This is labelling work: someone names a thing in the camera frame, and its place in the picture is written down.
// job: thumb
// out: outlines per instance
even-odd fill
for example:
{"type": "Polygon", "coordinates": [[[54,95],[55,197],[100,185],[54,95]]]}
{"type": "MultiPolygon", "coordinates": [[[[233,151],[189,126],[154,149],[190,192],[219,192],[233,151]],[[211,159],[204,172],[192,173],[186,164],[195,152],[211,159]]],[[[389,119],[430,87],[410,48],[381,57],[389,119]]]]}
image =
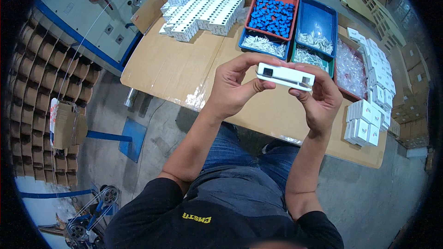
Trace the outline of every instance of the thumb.
{"type": "Polygon", "coordinates": [[[290,88],[288,92],[290,95],[295,96],[300,101],[300,103],[302,103],[306,111],[311,110],[313,105],[316,104],[315,99],[308,91],[301,91],[290,88]]]}
{"type": "Polygon", "coordinates": [[[246,84],[240,86],[239,93],[244,99],[249,100],[259,92],[272,89],[275,89],[275,83],[254,78],[246,84]]]}

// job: concrete floor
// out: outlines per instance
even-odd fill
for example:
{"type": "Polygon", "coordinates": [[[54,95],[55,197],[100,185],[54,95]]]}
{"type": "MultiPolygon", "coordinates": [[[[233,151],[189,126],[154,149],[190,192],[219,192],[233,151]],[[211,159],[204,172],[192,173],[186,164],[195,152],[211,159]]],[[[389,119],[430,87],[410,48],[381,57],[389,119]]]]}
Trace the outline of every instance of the concrete floor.
{"type": "MultiPolygon", "coordinates": [[[[358,19],[339,0],[318,0],[358,19]]],[[[123,105],[129,88],[102,71],[87,106],[88,129],[121,134],[126,118],[147,126],[138,163],[118,150],[118,142],[86,139],[78,157],[76,189],[112,184],[121,190],[119,206],[137,196],[160,172],[166,159],[185,137],[197,113],[159,98],[137,97],[123,105]]],[[[252,153],[271,138],[240,129],[242,145],[252,153]]],[[[340,231],[345,248],[388,248],[397,231],[415,212],[427,182],[423,159],[407,159],[405,149],[388,135],[383,164],[370,169],[326,156],[320,171],[318,197],[340,231]]]]}

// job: stack of white boxes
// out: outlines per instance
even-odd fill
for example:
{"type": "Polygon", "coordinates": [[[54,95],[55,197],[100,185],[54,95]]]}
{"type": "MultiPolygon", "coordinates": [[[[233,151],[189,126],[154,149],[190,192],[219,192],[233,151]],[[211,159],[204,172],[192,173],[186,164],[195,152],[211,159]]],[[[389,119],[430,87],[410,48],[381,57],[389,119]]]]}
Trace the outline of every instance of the stack of white boxes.
{"type": "Polygon", "coordinates": [[[160,34],[189,42],[199,29],[226,36],[245,0],[168,0],[160,9],[166,23],[160,34]]]}
{"type": "Polygon", "coordinates": [[[377,146],[380,131],[380,112],[369,102],[361,100],[348,107],[345,140],[360,146],[377,146]]]}
{"type": "Polygon", "coordinates": [[[362,35],[352,28],[348,28],[348,35],[360,45],[358,51],[363,56],[368,77],[368,101],[362,100],[349,106],[345,140],[361,146],[377,145],[378,132],[387,131],[391,124],[392,98],[396,94],[391,66],[386,59],[385,53],[378,48],[373,40],[362,39],[362,35]],[[368,118],[364,117],[363,110],[357,107],[360,105],[371,108],[373,113],[371,121],[368,121],[368,118]],[[365,127],[365,124],[359,122],[359,120],[368,124],[366,142],[363,142],[361,138],[355,137],[358,134],[356,127],[360,127],[360,130],[363,130],[365,127]]]}

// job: transparent plastic parts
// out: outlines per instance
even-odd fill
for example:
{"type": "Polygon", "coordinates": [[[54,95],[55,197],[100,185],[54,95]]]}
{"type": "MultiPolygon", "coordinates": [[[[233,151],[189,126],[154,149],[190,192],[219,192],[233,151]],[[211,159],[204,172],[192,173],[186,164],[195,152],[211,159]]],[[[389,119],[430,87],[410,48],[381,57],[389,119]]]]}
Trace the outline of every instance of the transparent plastic parts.
{"type": "Polygon", "coordinates": [[[344,44],[340,39],[337,42],[335,55],[337,67],[337,86],[351,92],[360,98],[365,98],[367,92],[366,75],[363,71],[362,60],[355,56],[355,51],[344,44]]]}

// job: green plastic tray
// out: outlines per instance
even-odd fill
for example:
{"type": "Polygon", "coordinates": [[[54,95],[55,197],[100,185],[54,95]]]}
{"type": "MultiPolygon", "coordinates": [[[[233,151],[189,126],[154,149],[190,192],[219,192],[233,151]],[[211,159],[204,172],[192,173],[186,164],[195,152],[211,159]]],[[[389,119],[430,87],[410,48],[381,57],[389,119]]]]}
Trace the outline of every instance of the green plastic tray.
{"type": "MultiPolygon", "coordinates": [[[[305,46],[302,46],[302,45],[297,44],[296,41],[295,41],[295,39],[294,39],[293,42],[294,42],[294,44],[293,44],[293,49],[292,49],[291,59],[289,60],[290,62],[293,62],[293,58],[294,58],[294,55],[295,55],[295,53],[296,53],[296,49],[297,49],[297,48],[305,49],[305,50],[309,51],[311,54],[313,54],[313,55],[317,55],[317,56],[318,56],[318,54],[316,53],[315,50],[311,50],[311,49],[308,48],[308,47],[305,47],[305,46]]],[[[334,77],[334,65],[335,65],[334,60],[335,60],[335,58],[333,58],[333,59],[329,62],[329,76],[330,76],[331,78],[334,77]]],[[[324,66],[327,66],[327,65],[328,65],[328,62],[325,61],[324,59],[322,59],[322,63],[323,63],[324,66]]]]}

